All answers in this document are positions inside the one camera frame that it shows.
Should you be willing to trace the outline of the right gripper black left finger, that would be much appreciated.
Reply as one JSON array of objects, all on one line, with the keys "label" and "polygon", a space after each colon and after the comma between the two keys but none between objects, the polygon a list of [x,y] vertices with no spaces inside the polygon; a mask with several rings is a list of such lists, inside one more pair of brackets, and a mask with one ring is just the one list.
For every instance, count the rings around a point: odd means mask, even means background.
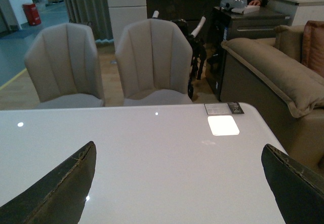
[{"label": "right gripper black left finger", "polygon": [[1,206],[1,223],[79,223],[96,167],[90,141]]}]

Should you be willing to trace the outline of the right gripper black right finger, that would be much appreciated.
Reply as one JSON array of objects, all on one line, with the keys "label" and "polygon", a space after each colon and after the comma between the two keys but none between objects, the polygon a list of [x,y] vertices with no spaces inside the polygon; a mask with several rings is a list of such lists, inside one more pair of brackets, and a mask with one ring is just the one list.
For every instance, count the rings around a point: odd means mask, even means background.
[{"label": "right gripper black right finger", "polygon": [[323,223],[323,176],[270,144],[261,162],[285,223]]}]

